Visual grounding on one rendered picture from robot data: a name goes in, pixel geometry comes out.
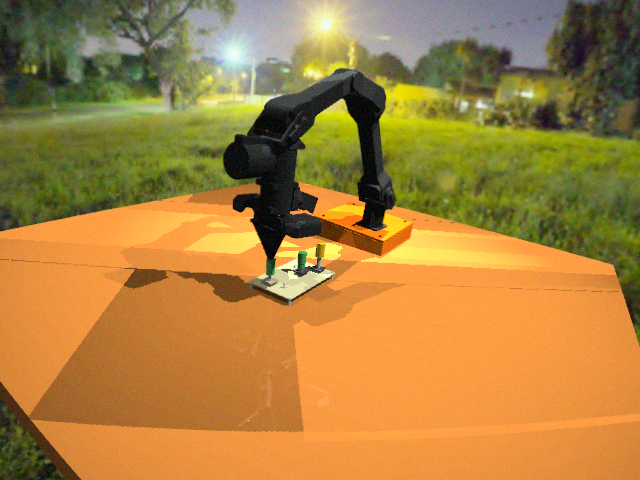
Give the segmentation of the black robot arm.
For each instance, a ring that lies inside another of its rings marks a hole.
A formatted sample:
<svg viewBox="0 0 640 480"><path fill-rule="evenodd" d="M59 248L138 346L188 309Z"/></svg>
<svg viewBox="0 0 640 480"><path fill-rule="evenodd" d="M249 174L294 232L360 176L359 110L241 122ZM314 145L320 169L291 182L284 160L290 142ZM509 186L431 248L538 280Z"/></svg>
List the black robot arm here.
<svg viewBox="0 0 640 480"><path fill-rule="evenodd" d="M386 228L386 210L393 210L396 201L382 160L379 119L386 109L386 94L358 70L338 68L306 90L268 100L247 136L236 134L226 149L227 175L234 180L294 177L297 150L305 149L300 137L313 127L319 113L342 98L357 124L364 169L357 185L365 208L356 224L373 231Z"/></svg>

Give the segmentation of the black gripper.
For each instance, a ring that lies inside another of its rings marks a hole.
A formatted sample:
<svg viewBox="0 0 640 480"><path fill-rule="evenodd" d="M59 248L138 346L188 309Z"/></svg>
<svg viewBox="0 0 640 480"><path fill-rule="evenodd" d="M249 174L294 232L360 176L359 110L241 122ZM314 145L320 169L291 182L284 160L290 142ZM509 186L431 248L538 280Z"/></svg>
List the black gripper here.
<svg viewBox="0 0 640 480"><path fill-rule="evenodd" d="M249 221L268 259L275 257L286 235L300 239L321 234L319 218L307 213L290 214L293 189L299 187L294 177L262 176L255 182L260 185L260 194L237 194L233 199L234 210L241 213L248 207L252 209L253 218Z"/></svg>

